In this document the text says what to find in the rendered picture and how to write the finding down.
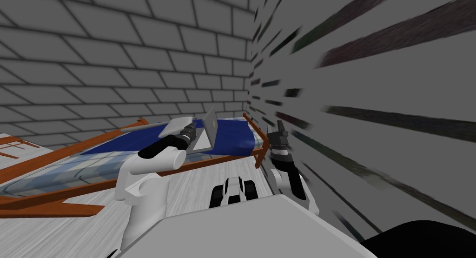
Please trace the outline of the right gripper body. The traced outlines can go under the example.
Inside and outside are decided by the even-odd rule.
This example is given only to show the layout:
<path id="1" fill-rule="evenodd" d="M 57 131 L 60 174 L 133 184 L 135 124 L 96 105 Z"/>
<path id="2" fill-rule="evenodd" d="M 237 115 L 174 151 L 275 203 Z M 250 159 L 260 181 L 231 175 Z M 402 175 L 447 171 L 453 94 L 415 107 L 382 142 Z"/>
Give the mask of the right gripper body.
<path id="1" fill-rule="evenodd" d="M 287 150 L 289 142 L 287 140 L 288 133 L 268 133 L 267 140 L 273 150 Z"/>

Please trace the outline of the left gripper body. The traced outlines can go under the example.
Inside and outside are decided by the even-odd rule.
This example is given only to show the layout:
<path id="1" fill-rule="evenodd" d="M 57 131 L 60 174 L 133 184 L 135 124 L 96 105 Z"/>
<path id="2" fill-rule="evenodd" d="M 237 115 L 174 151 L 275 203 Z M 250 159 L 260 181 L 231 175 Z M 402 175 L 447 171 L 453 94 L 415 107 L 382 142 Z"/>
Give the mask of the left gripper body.
<path id="1" fill-rule="evenodd" d="M 184 127 L 184 129 L 180 132 L 180 137 L 182 137 L 187 142 L 193 142 L 196 137 L 196 123 L 190 123 Z"/>

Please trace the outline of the white pillow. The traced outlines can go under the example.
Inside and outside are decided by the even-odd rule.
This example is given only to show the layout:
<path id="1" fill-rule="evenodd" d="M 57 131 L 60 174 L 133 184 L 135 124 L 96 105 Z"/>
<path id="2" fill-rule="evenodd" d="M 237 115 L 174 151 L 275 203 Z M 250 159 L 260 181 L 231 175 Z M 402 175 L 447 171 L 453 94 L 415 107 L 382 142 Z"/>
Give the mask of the white pillow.
<path id="1" fill-rule="evenodd" d="M 164 127 L 162 132 L 159 134 L 159 138 L 164 138 L 168 135 L 177 135 L 179 134 L 187 125 L 191 124 L 195 117 L 187 116 L 172 119 Z"/>

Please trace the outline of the grey open laptop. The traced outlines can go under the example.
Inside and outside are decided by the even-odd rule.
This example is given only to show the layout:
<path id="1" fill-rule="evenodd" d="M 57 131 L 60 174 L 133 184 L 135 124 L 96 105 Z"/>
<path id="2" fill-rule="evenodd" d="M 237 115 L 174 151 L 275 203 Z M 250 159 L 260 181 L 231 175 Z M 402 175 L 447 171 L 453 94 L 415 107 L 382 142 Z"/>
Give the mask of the grey open laptop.
<path id="1" fill-rule="evenodd" d="M 202 118 L 203 128 L 197 128 L 197 137 L 190 146 L 189 154 L 211 151 L 214 147 L 218 123 L 216 112 L 212 107 Z"/>

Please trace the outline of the wooden bed with blue blanket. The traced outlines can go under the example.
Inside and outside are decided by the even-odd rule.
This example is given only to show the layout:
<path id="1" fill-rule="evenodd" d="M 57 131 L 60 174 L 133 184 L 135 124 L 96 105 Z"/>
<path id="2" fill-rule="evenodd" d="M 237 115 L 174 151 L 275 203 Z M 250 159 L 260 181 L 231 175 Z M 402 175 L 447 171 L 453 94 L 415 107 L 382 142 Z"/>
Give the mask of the wooden bed with blue blanket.
<path id="1" fill-rule="evenodd" d="M 70 204 L 69 198 L 115 189 L 121 165 L 156 142 L 168 124 L 145 119 L 85 141 L 5 166 L 9 157 L 0 150 L 0 218 L 83 218 L 98 214 L 102 206 Z M 253 156 L 259 167 L 269 148 L 264 133 L 246 115 L 217 119 L 211 151 L 189 154 L 177 170 L 164 177 L 197 168 Z"/>

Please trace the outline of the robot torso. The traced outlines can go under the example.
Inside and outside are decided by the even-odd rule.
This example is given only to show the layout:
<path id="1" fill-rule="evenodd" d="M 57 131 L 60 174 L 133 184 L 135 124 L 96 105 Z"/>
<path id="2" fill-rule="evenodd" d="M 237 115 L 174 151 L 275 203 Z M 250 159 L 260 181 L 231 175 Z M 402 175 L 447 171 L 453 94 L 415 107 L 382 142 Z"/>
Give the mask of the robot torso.
<path id="1" fill-rule="evenodd" d="M 116 258 L 377 258 L 283 194 L 167 217 Z"/>

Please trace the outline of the brown wooden frame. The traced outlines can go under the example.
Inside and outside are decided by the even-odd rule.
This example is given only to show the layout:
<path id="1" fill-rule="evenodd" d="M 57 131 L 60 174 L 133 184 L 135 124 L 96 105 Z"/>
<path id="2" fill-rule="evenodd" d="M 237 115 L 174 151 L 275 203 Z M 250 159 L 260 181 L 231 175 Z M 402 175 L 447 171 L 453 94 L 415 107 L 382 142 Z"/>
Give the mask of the brown wooden frame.
<path id="1" fill-rule="evenodd" d="M 35 144 L 32 144 L 28 141 L 22 140 L 20 138 L 14 137 L 14 136 L 8 136 L 8 137 L 0 138 L 0 145 L 7 145 L 5 147 L 0 147 L 0 150 L 8 148 L 8 147 L 17 147 L 19 145 L 28 145 L 28 146 L 32 146 L 32 147 L 35 147 L 35 148 L 39 148 L 39 146 L 37 146 Z"/>

